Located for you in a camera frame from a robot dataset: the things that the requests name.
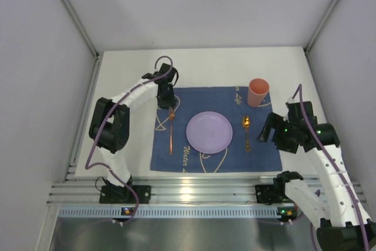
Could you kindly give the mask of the gold spoon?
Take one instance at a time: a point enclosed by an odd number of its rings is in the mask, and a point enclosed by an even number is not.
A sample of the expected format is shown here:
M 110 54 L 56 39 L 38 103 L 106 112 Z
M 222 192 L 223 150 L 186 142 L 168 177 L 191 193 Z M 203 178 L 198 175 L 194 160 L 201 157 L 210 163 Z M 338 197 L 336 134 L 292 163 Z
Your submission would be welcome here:
M 246 152 L 250 152 L 251 151 L 250 138 L 249 138 L 250 118 L 248 116 L 243 117 L 242 126 L 246 132 Z

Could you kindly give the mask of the orange plastic cup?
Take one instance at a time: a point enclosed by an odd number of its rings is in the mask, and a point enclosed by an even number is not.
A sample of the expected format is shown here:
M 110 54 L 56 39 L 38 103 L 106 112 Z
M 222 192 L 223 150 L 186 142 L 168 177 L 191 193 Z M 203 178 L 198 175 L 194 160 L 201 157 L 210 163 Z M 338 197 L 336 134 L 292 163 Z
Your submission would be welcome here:
M 261 78 L 252 79 L 249 83 L 247 103 L 251 107 L 258 107 L 269 92 L 269 84 Z

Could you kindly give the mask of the purple plastic plate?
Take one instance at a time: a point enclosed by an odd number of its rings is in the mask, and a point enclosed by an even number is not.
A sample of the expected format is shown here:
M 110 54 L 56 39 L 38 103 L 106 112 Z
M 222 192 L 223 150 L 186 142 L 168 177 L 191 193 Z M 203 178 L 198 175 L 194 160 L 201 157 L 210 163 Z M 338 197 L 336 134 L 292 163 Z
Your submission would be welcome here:
M 195 150 L 212 155 L 229 146 L 233 128 L 229 120 L 220 113 L 200 112 L 189 120 L 186 137 Z

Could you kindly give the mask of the blue embroidered cloth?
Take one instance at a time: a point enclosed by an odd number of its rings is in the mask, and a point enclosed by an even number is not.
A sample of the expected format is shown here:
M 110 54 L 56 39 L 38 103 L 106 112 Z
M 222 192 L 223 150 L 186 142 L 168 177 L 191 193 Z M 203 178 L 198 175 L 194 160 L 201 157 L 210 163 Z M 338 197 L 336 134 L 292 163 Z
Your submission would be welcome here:
M 173 120 L 173 154 L 169 155 L 168 111 L 158 108 L 151 170 L 173 173 L 234 173 L 282 169 L 280 152 L 276 146 L 271 141 L 257 141 L 257 136 L 272 111 L 269 96 L 264 98 L 260 106 L 252 108 L 247 104 L 248 89 L 245 86 L 177 88 L 174 92 L 177 105 Z M 212 155 L 195 150 L 186 137 L 189 120 L 198 113 L 207 111 L 222 114 L 233 128 L 229 146 Z M 242 126 L 244 116 L 250 118 L 250 152 L 246 152 L 246 132 Z

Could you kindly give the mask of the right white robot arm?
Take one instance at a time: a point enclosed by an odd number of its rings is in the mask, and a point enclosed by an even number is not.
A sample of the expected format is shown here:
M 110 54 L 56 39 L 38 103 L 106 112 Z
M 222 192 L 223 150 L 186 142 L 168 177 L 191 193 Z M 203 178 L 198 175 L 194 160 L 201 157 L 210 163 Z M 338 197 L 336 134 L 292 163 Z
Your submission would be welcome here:
M 287 170 L 274 177 L 273 184 L 256 186 L 258 203 L 292 201 L 312 224 L 322 250 L 371 250 L 375 221 L 358 200 L 334 127 L 317 122 L 310 101 L 286 105 L 287 116 L 268 114 L 257 140 L 270 140 L 277 150 L 288 153 L 303 148 L 317 171 L 326 201 L 310 190 L 298 172 Z

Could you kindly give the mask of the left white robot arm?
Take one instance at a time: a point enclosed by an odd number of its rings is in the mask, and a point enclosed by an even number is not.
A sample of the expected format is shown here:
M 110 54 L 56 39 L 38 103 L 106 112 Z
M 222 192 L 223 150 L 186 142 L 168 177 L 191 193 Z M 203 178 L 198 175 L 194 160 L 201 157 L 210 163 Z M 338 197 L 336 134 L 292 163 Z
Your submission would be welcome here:
M 156 98 L 160 109 L 168 111 L 168 120 L 174 119 L 177 100 L 174 89 L 179 73 L 173 62 L 162 63 L 153 73 L 147 73 L 118 96 L 100 98 L 89 127 L 93 140 L 85 169 L 103 166 L 108 170 L 104 188 L 114 196 L 127 199 L 132 194 L 132 176 L 122 150 L 130 136 L 130 114 L 149 100 Z

